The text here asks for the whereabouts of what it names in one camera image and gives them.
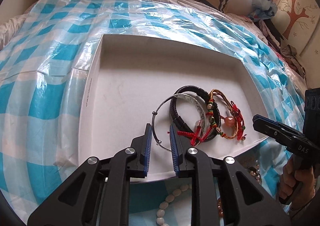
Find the person right hand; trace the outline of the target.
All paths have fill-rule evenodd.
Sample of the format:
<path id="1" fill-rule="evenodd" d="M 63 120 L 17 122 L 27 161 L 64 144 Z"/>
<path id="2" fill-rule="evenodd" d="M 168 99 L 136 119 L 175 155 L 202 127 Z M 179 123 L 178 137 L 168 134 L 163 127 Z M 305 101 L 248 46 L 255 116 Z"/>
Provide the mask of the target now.
<path id="1" fill-rule="evenodd" d="M 302 187 L 292 199 L 291 208 L 293 210 L 299 210 L 311 201 L 315 192 L 315 178 L 313 167 L 308 170 L 295 170 L 293 166 L 293 157 L 291 157 L 283 167 L 283 174 L 280 177 L 278 186 L 278 196 L 282 199 L 286 199 L 288 196 L 292 195 L 293 188 L 297 182 L 302 182 Z"/>

